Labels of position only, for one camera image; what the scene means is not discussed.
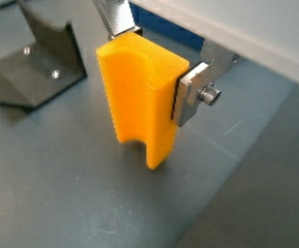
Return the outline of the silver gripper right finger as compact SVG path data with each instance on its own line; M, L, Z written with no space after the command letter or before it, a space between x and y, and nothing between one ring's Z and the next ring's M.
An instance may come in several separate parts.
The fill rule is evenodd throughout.
M177 79L171 120L178 127L191 120L201 103L214 106L218 102L222 91L215 88L214 81L233 68L239 55L206 39L201 58Z

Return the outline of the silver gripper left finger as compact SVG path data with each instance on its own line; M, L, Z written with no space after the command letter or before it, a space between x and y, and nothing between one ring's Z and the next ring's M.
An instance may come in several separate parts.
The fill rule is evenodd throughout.
M93 0L108 29L108 38L114 40L126 32L143 35L136 24L129 0Z

